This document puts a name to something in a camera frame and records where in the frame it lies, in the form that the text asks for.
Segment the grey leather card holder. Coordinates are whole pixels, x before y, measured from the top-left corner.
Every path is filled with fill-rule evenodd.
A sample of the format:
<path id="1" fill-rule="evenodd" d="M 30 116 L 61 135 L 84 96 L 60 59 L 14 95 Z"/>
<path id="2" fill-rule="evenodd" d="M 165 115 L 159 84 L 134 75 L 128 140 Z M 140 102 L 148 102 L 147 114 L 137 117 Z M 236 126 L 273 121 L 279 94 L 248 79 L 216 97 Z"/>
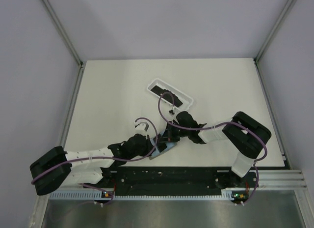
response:
<path id="1" fill-rule="evenodd" d="M 157 137 L 157 140 L 156 137 L 150 138 L 150 142 L 152 145 L 155 145 L 155 143 L 157 142 L 155 150 L 149 156 L 151 160 L 168 152 L 177 145 L 176 142 L 171 142 L 170 134 L 167 129 L 160 132 Z"/>

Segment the black VIP credit card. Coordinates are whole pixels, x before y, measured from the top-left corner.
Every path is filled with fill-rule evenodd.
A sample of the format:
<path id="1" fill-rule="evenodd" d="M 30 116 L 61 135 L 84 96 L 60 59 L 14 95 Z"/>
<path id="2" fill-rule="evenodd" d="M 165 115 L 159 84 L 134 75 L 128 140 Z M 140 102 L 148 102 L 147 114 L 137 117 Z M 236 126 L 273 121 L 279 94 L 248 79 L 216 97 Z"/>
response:
<path id="1" fill-rule="evenodd" d="M 163 152 L 167 148 L 167 145 L 165 143 L 161 143 L 158 145 L 159 152 Z"/>

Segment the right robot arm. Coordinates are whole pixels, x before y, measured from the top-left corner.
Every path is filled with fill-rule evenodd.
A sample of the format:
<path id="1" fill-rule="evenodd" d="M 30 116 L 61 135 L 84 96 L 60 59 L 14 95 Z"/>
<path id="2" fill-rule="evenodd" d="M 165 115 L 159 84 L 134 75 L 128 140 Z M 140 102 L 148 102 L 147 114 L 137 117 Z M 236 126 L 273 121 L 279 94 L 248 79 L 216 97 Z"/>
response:
<path id="1" fill-rule="evenodd" d="M 260 152 L 265 149 L 271 136 L 268 128 L 244 112 L 237 112 L 230 121 L 209 127 L 206 123 L 199 124 L 190 113 L 183 111 L 168 122 L 165 130 L 159 134 L 156 155 L 169 150 L 184 137 L 195 144 L 229 140 L 238 150 L 231 166 L 229 181 L 239 187 L 246 182 L 246 174 L 257 161 Z"/>

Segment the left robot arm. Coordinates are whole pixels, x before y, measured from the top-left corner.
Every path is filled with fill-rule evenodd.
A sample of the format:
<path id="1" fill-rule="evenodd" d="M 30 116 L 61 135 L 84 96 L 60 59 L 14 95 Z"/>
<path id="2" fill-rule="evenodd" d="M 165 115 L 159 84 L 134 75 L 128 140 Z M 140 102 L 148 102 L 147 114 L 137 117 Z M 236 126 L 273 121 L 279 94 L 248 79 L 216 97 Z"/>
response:
<path id="1" fill-rule="evenodd" d="M 56 146 L 30 165 L 31 184 L 39 196 L 80 183 L 106 187 L 111 182 L 111 169 L 151 156 L 159 137 L 135 134 L 127 141 L 90 151 L 65 151 Z"/>

